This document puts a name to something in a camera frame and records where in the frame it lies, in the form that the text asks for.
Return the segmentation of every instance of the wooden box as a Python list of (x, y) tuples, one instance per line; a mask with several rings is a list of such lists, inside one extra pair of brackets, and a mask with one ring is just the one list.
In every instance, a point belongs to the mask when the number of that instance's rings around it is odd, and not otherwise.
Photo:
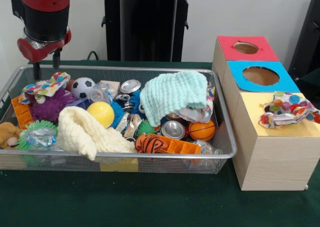
[(212, 70), (237, 141), (233, 163), (241, 189), (303, 190), (320, 157), (320, 126), (307, 120), (282, 129), (258, 124), (260, 105), (272, 102), (275, 91), (302, 96), (266, 39), (218, 36)]
[(240, 187), (243, 191), (304, 190), (320, 158), (320, 124), (303, 120), (281, 129), (264, 128), (258, 123), (264, 113), (260, 104), (272, 101), (273, 93), (240, 94), (233, 119), (238, 145), (233, 164)]

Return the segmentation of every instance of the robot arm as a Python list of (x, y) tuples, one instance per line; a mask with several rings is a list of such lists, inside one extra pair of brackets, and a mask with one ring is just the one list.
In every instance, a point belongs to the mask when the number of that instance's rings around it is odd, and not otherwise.
[(71, 40), (68, 28), (70, 0), (11, 0), (12, 11), (24, 22), (24, 36), (17, 45), (33, 63), (34, 78), (41, 78), (39, 62), (50, 53), (59, 68), (60, 51)]

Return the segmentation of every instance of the tiger stuffed toy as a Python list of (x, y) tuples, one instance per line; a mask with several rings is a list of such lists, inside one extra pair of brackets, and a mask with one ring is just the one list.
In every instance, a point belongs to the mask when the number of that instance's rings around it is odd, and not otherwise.
[(143, 133), (135, 142), (135, 148), (139, 153), (154, 154), (160, 150), (166, 150), (168, 144), (157, 136), (150, 136)]

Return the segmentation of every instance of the black stand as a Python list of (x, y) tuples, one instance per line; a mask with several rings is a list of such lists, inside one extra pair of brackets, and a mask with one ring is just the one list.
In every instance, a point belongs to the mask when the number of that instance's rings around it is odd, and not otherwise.
[(180, 62), (186, 0), (105, 0), (107, 58)]
[(296, 45), (289, 74), (317, 108), (320, 108), (320, 0), (311, 0)]

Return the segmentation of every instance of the white fluffy cloth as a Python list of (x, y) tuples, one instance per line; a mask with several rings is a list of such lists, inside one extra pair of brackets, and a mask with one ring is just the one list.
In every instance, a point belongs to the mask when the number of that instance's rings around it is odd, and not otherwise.
[(60, 112), (57, 140), (61, 149), (78, 151), (91, 161), (97, 152), (137, 152), (133, 142), (127, 141), (112, 127), (105, 129), (89, 112), (75, 106)]

